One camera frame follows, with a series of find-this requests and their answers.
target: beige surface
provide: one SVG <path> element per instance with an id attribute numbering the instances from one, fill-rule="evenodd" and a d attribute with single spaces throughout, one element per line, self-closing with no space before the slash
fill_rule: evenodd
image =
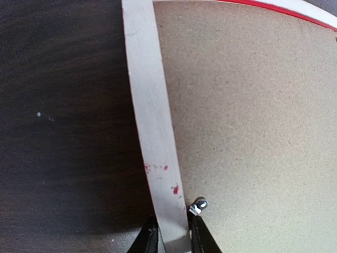
<path id="1" fill-rule="evenodd" d="M 185 197 L 224 252 L 336 252 L 333 31 L 224 3 L 155 3 Z"/>

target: dark wood surface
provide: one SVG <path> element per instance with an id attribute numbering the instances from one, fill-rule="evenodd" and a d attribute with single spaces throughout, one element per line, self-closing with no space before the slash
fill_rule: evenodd
<path id="1" fill-rule="evenodd" d="M 0 8 L 0 252 L 119 252 L 152 212 L 121 3 Z"/>

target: metal screw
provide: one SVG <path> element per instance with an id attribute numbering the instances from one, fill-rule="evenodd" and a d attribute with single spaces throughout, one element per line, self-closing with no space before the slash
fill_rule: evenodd
<path id="1" fill-rule="evenodd" d="M 194 215 L 199 215 L 209 205 L 208 201 L 204 197 L 198 197 L 189 208 L 189 211 Z"/>

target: red edge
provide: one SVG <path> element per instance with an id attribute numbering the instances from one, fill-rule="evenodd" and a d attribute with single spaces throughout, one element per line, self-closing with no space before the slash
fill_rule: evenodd
<path id="1" fill-rule="evenodd" d="M 305 15 L 300 14 L 298 12 L 294 12 L 294 11 L 291 11 L 291 10 L 286 9 L 286 8 L 278 7 L 276 5 L 261 3 L 261 2 L 257 2 L 257 1 L 254 1 L 254 0 L 216 0 L 216 1 L 217 2 L 236 3 L 236 4 L 245 4 L 245 5 L 251 5 L 251 6 L 255 6 L 255 7 L 264 8 L 264 9 L 270 9 L 270 10 L 275 11 L 275 12 L 280 12 L 280 13 L 283 13 L 283 14 L 286 14 L 286 15 L 290 15 L 290 16 L 293 16 L 293 17 L 300 18 L 302 20 L 309 21 L 309 22 L 314 23 L 316 25 L 320 25 L 320 26 L 323 26 L 325 28 L 328 28 L 328 29 L 331 29 L 331 30 L 334 30 L 335 32 L 337 32 L 337 28 L 335 28 L 331 25 L 323 23 L 323 22 L 321 22 L 319 20 L 316 20 L 314 18 L 305 16 Z"/>

